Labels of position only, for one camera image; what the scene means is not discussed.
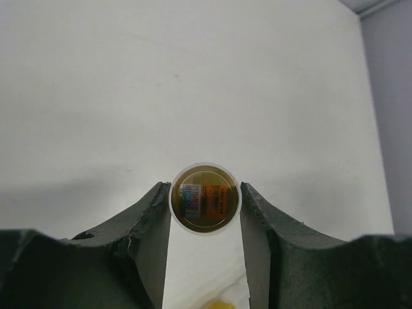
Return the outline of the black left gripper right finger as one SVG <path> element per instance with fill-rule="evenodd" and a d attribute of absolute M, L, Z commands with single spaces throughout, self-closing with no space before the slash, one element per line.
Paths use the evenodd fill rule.
<path fill-rule="evenodd" d="M 251 308 L 410 308 L 411 238 L 322 234 L 241 184 Z"/>

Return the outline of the gold bottle cap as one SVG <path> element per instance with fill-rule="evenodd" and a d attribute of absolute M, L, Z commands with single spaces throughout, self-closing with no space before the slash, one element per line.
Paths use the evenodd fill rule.
<path fill-rule="evenodd" d="M 172 217 L 196 235 L 216 234 L 239 216 L 242 193 L 226 168 L 209 162 L 186 167 L 173 180 L 168 204 Z"/>

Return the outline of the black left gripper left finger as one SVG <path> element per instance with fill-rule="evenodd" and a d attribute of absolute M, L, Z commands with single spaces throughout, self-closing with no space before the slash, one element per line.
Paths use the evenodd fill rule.
<path fill-rule="evenodd" d="M 71 239 L 1 231 L 2 308 L 161 308 L 168 183 Z"/>

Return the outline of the weekly pill organizer strip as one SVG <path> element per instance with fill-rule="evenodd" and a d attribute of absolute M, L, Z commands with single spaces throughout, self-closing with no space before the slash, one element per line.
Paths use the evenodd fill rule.
<path fill-rule="evenodd" d="M 202 306 L 202 309 L 236 309 L 236 307 L 232 303 L 214 299 Z"/>

